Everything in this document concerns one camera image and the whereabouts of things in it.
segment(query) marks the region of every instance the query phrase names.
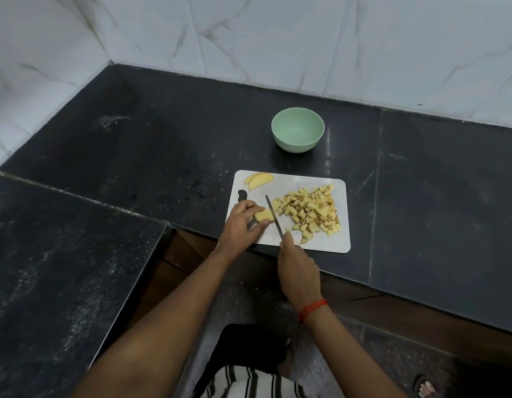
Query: bowl rim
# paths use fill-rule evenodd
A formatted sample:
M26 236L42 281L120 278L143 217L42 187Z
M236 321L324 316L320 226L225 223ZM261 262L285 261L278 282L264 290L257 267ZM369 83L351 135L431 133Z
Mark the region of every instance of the bowl rim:
M317 116L319 118L319 120L321 121L321 123L322 123L322 133L319 135L319 138L317 138L316 140L313 140L312 142L308 142L307 144L290 144L289 142L281 140L280 137L278 135L276 135L276 133L275 133L274 124L275 124L275 119L278 117L278 115L280 113L283 113L283 112L287 111L287 110L306 110L306 111L308 111L310 113L313 113L315 116ZM322 119L322 117L320 117L320 115L317 112L315 112L315 111L313 111L311 109L307 109L307 108L292 107L292 108L287 108L287 109L284 109L284 110L280 110L278 113L275 114L275 116L273 117L273 119L271 121L271 131L273 132L273 135L276 138L278 138L281 142L283 142L284 144L287 144L287 145L290 145L290 146L308 146L308 145L311 145L313 143L318 142L322 138L322 136L324 135L324 132L326 131L326 124L324 123L324 120Z

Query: person's left hand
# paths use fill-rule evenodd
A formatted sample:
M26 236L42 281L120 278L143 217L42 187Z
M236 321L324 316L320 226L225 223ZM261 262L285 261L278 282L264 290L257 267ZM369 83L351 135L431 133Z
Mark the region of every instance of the person's left hand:
M215 251L223 252L231 259L235 259L244 252L259 238L269 224L269 220L266 219L259 222L252 230L247 229L247 223L253 215L263 210L265 210L264 207L257 206L251 200L244 200L234 205Z

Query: striped shirt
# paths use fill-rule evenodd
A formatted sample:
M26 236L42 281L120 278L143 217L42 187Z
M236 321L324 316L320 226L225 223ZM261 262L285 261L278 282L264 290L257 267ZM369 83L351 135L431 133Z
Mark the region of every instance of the striped shirt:
M225 366L201 398L308 398L304 388L282 376L241 366Z

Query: cutting board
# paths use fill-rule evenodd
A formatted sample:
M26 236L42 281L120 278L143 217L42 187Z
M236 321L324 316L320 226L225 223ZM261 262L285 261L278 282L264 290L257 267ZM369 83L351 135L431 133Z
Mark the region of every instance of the cutting board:
M226 218L230 215L232 207L237 204L239 198L238 191L245 190L247 192L247 200L255 201L259 206L268 207L265 200L265 194L269 196L272 201L276 197L283 197L290 191L298 191L299 188L306 187L308 190L313 190L314 187L332 184L334 186L331 195L335 202L337 215L341 223L341 230L331 236L327 236L324 232L319 232L313 235L311 240L302 244L302 248L306 250L320 250L323 252L334 253L347 253L350 251L350 227L348 226L348 207L346 203L346 184L340 179L325 179L320 177L307 177L307 176L290 176L289 174L273 173L274 180L264 184L263 186L256 187L253 191L249 191L249 185L245 185L245 179L253 173L251 170L238 170L234 175L234 183L230 194L230 201L228 203L228 211ZM286 227L292 227L295 222L290 216L285 214L278 215L276 212L278 223L285 233ZM302 234L298 230L291 232L295 244L300 244ZM280 235L274 223L267 226L265 232L257 241L258 244L279 246Z

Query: bowl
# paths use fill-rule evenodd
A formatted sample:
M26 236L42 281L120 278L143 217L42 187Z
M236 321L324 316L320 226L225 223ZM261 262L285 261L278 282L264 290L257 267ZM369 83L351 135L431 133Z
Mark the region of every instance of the bowl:
M289 108L273 118L271 129L280 148L302 153L317 145L324 134L324 121L313 110Z

